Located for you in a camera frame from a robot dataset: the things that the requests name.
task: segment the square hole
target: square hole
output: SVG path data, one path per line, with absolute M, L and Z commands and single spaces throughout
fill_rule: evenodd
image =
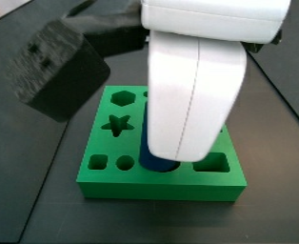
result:
M 229 172 L 231 167 L 225 154 L 221 152 L 211 152 L 204 160 L 193 163 L 193 170 L 196 172 Z
M 104 170 L 107 168 L 108 155 L 93 154 L 91 157 L 88 168 L 91 170 Z

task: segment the green shape sorter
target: green shape sorter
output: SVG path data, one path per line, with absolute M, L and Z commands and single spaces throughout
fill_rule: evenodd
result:
M 235 201 L 247 187 L 227 127 L 207 158 L 165 173 L 140 162 L 145 86 L 107 86 L 77 183 L 89 198 Z

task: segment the black surface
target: black surface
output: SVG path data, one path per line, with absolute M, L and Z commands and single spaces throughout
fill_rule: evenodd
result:
M 107 59 L 107 85 L 145 85 L 147 59 Z M 228 121 L 248 180 L 233 204 L 83 197 L 75 180 L 101 91 L 68 124 L 21 242 L 299 243 L 299 121 L 255 63 Z
M 131 1 L 97 1 L 101 14 L 131 8 Z M 39 0 L 0 19 L 0 242 L 16 242 L 37 199 L 67 124 L 21 104 L 5 77 L 8 60 L 31 36 L 76 5 Z
M 283 42 L 265 45 L 253 57 L 299 115 L 299 1 L 291 1 Z

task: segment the black foam block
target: black foam block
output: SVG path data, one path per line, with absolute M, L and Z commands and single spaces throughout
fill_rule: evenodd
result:
M 47 24 L 9 66 L 19 100 L 57 121 L 71 119 L 109 73 L 84 35 L 61 20 Z
M 64 19 L 105 57 L 123 52 L 140 50 L 145 45 L 148 31 L 141 24 L 140 12 L 105 16 L 80 16 Z

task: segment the hexagon hole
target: hexagon hole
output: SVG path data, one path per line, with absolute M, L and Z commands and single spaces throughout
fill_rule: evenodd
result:
M 129 91 L 119 91 L 112 94 L 111 102 L 121 107 L 135 103 L 136 94 Z

